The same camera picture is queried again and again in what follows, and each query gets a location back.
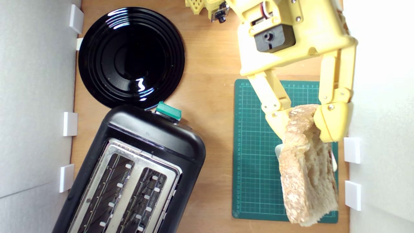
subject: wire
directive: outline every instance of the wire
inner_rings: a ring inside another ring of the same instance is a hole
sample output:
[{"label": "wire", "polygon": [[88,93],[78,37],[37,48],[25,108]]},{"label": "wire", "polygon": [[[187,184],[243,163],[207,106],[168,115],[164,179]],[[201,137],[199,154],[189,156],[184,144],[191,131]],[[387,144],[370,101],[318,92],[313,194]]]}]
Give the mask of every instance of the wire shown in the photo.
[{"label": "wire", "polygon": [[267,12],[267,10],[266,10],[266,1],[263,1],[261,4],[260,4],[260,13],[262,13],[262,16],[265,18],[265,19],[269,19],[270,18],[270,15],[269,15],[269,13]]}]

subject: yellow 3d-printed part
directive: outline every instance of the yellow 3d-printed part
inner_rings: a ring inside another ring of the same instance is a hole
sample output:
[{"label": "yellow 3d-printed part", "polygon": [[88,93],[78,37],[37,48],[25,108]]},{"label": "yellow 3d-printed part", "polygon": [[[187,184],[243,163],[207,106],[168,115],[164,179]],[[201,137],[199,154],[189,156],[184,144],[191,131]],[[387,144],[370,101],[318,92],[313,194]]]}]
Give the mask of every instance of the yellow 3d-printed part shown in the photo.
[{"label": "yellow 3d-printed part", "polygon": [[211,20],[212,15],[218,11],[223,2],[224,0],[185,0],[185,6],[190,7],[195,15],[199,15],[205,7],[208,11],[208,18]]},{"label": "yellow 3d-printed part", "polygon": [[[323,56],[316,126],[324,142],[342,140],[351,118],[355,52],[358,41],[349,34],[336,0],[227,0],[241,19],[238,43],[241,75],[258,95],[266,120],[284,138],[291,107],[279,79],[271,70],[304,59]],[[293,28],[295,43],[276,52],[260,52],[255,36],[284,24]]]}]

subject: white bracket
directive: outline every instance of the white bracket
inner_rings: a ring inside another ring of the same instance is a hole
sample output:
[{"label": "white bracket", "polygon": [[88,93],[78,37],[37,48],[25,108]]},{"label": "white bracket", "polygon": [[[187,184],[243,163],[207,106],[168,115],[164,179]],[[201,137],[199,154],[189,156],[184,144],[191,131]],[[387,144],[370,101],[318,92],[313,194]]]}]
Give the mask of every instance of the white bracket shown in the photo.
[{"label": "white bracket", "polygon": [[361,139],[344,138],[345,161],[349,163],[361,163]]},{"label": "white bracket", "polygon": [[361,211],[361,185],[345,181],[345,205],[356,211]]},{"label": "white bracket", "polygon": [[78,34],[82,34],[83,18],[83,12],[75,4],[72,4],[70,9],[69,26]]},{"label": "white bracket", "polygon": [[60,167],[60,183],[59,192],[62,193],[70,189],[73,185],[73,177],[75,175],[75,165],[69,164],[64,167]]},{"label": "white bracket", "polygon": [[76,51],[80,50],[80,45],[82,44],[82,41],[83,41],[83,37],[77,39],[77,41],[76,41]]},{"label": "white bracket", "polygon": [[77,135],[77,113],[64,112],[63,113],[63,136]]}]

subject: grid lines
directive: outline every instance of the grid lines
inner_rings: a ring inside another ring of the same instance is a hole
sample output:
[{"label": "grid lines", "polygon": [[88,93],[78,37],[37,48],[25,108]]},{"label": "grid lines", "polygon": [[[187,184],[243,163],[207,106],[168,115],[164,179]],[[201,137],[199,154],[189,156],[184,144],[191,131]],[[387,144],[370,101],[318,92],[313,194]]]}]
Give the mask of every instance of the grid lines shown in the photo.
[{"label": "grid lines", "polygon": [[[292,106],[320,104],[319,82],[282,81],[282,85]],[[261,103],[248,80],[235,82],[234,96],[233,216],[288,221],[274,154],[274,148],[282,141],[265,120]],[[333,149],[337,157],[335,143]],[[320,222],[336,223],[337,217],[337,211],[333,211]]]}]

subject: robotic arm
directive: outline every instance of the robotic arm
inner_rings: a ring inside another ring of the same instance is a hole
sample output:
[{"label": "robotic arm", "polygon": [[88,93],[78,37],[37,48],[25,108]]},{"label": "robotic arm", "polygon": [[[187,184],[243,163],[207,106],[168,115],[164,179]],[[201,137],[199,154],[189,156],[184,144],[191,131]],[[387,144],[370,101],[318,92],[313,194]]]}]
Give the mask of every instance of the robotic arm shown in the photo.
[{"label": "robotic arm", "polygon": [[292,107],[272,71],[323,56],[318,96],[321,105],[314,120],[322,141],[342,140],[351,118],[358,41],[349,34],[340,4],[335,0],[205,1],[212,21],[224,22],[229,8],[241,19],[240,73],[248,77],[267,122],[281,139]]}]

